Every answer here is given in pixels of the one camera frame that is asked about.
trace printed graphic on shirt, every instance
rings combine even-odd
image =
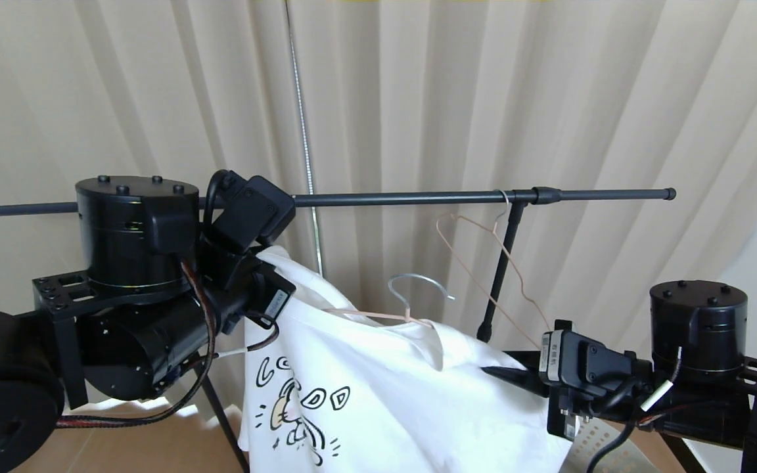
[[[292,376],[288,359],[283,356],[279,357],[275,363],[276,369],[270,367],[270,362],[270,357],[265,357],[259,363],[259,369],[256,372],[257,387],[267,386],[273,378],[277,377],[277,372],[285,372],[283,374],[288,375],[288,379],[279,388],[277,400],[273,402],[270,413],[267,414],[270,419],[268,427],[272,432],[279,431],[280,428],[283,429],[281,431],[283,436],[277,435],[273,442],[273,449],[276,450],[280,446],[282,438],[285,439],[286,446],[294,447],[297,450],[307,444],[308,448],[311,449],[316,466],[323,464],[323,454],[327,450],[333,452],[331,456],[338,456],[336,452],[337,449],[340,449],[338,439],[333,438],[327,442],[327,435],[315,423],[302,416],[300,407],[316,410],[328,406],[334,411],[339,411],[349,401],[351,392],[349,386],[336,389],[331,394],[328,394],[326,389],[317,387],[310,390],[308,394],[302,395],[303,387],[300,385],[300,381]],[[267,410],[267,405],[261,404],[259,408]],[[259,413],[255,417],[261,421],[261,417],[264,416],[265,413]],[[264,422],[258,422],[256,428],[261,428],[262,425],[264,425]]]

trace pink hanger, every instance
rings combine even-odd
[[[326,309],[325,311],[329,312],[330,314],[354,314],[354,315],[364,315],[364,317],[372,317],[372,318],[380,318],[380,319],[412,321],[412,323],[418,323],[426,327],[433,327],[430,321],[421,321],[421,320],[415,319],[414,317],[411,317],[411,303],[409,303],[408,299],[405,299],[405,297],[403,297],[402,294],[397,292],[396,289],[393,287],[393,282],[396,281],[396,279],[400,279],[400,278],[417,278],[417,279],[422,279],[423,281],[430,282],[431,284],[435,285],[438,288],[438,290],[440,290],[440,292],[446,297],[446,299],[449,299],[449,300],[455,299],[454,296],[448,293],[448,291],[442,284],[440,284],[438,281],[434,281],[434,279],[429,278],[429,276],[418,275],[417,273],[402,273],[401,275],[391,276],[390,279],[388,279],[387,281],[387,288],[394,296],[397,297],[397,299],[401,300],[402,303],[405,304],[405,315],[355,311],[354,309]]]
[[[481,282],[478,281],[477,278],[475,278],[475,276],[472,274],[472,270],[469,269],[468,266],[466,266],[466,263],[463,261],[463,258],[460,258],[460,255],[457,254],[457,251],[454,249],[454,246],[452,246],[451,243],[448,242],[448,239],[442,233],[442,229],[440,228],[440,221],[442,219],[444,219],[445,217],[448,216],[451,219],[453,219],[454,221],[460,221],[461,219],[463,221],[468,221],[472,225],[475,225],[475,227],[481,228],[482,230],[486,230],[487,233],[489,233],[490,235],[492,235],[493,239],[495,239],[496,242],[498,242],[499,246],[501,247],[501,252],[503,252],[503,254],[507,255],[508,261],[510,261],[510,264],[511,264],[511,266],[513,266],[513,269],[516,271],[516,274],[519,275],[520,291],[522,291],[522,297],[524,297],[525,300],[528,300],[528,302],[530,302],[532,305],[534,305],[534,307],[537,309],[537,311],[539,311],[539,315],[540,315],[541,319],[544,321],[545,327],[547,327],[548,330],[551,330],[551,325],[547,322],[547,318],[545,318],[545,314],[543,314],[543,312],[541,311],[541,308],[539,307],[539,305],[537,304],[537,302],[535,300],[531,299],[530,297],[528,297],[527,294],[525,294],[525,279],[522,276],[522,272],[519,271],[519,267],[516,264],[516,261],[513,260],[513,255],[511,255],[510,252],[507,251],[507,248],[505,248],[504,243],[502,243],[501,239],[498,237],[498,233],[496,233],[496,231],[498,229],[498,221],[499,221],[499,219],[501,219],[501,216],[503,216],[503,215],[505,215],[507,213],[507,208],[510,207],[510,200],[507,198],[507,193],[504,192],[504,191],[499,191],[499,192],[501,192],[502,194],[504,194],[505,210],[504,210],[504,212],[501,212],[495,218],[495,223],[493,223],[492,228],[487,228],[484,225],[481,225],[478,222],[475,222],[472,219],[469,219],[469,218],[467,218],[466,216],[463,216],[463,215],[443,214],[443,215],[440,215],[438,219],[436,219],[436,222],[435,222],[436,232],[440,234],[440,238],[444,241],[444,243],[446,244],[446,246],[448,246],[448,249],[451,251],[451,255],[454,258],[456,258],[456,260],[460,263],[460,266],[463,267],[463,270],[466,271],[466,274],[469,275],[472,278],[472,281],[475,282],[475,285],[477,285],[477,287],[484,294],[487,294],[487,297],[489,297],[490,301],[493,304],[495,304],[495,308],[498,309],[499,311],[501,311],[501,313],[504,314],[504,317],[507,317],[507,320],[510,321],[510,323],[513,324],[514,327],[516,327],[516,330],[519,330],[519,333],[521,335],[525,336],[525,338],[527,338],[532,344],[534,344],[535,347],[539,348],[539,344],[535,341],[535,339],[532,338],[531,336],[529,336],[528,333],[525,333],[525,330],[522,330],[519,327],[519,324],[517,324],[516,321],[513,320],[513,317],[510,317],[510,315],[507,314],[507,311],[505,311],[504,308],[502,308],[498,304],[498,302],[496,302],[496,300],[493,299],[492,296],[490,296],[490,293],[486,290],[486,288],[484,288],[484,285],[481,284]]]

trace white t-shirt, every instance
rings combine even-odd
[[[278,246],[258,255],[297,286],[279,338],[246,354],[239,446],[254,473],[559,471],[571,443],[547,400],[481,371],[520,363],[434,323],[385,327]],[[246,342],[268,332],[246,323]]]

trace hanger hook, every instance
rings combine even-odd
[[[401,300],[402,303],[405,304],[406,311],[409,311],[411,309],[411,303],[408,302],[408,299],[405,299],[405,296],[402,296],[402,294],[399,294],[399,292],[396,291],[395,288],[393,288],[393,282],[396,281],[396,279],[401,278],[417,278],[430,282],[436,288],[438,288],[438,290],[440,290],[440,292],[446,297],[446,299],[454,300],[454,296],[448,293],[448,291],[442,284],[440,284],[438,281],[434,281],[434,279],[429,278],[429,276],[418,275],[417,273],[402,273],[401,275],[391,276],[390,279],[387,280],[387,288],[391,293],[393,293],[394,296],[397,297],[397,299]]]
[[[496,191],[501,192],[501,195],[504,196],[504,210],[495,218],[495,223],[492,224],[492,229],[495,231],[495,228],[498,227],[498,221],[507,213],[510,211],[510,198],[507,197],[507,192],[502,191],[501,189],[496,189]]]

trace curtain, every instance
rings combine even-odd
[[[216,168],[301,194],[306,149],[317,192],[675,187],[530,206],[513,251],[547,319],[649,356],[650,286],[717,278],[757,222],[757,2],[0,2],[0,204],[73,200],[100,173],[205,189]],[[438,279],[454,302],[400,284],[412,314],[474,334],[486,295],[435,220],[502,210],[320,209],[325,276],[396,313],[390,275]],[[489,288],[497,242],[443,228]],[[307,210],[280,242],[316,267]],[[0,218],[3,311],[82,265],[72,215]],[[508,271],[502,306],[538,339],[519,285]],[[493,333],[532,347],[498,312]],[[242,376],[240,357],[213,368],[226,404]]]

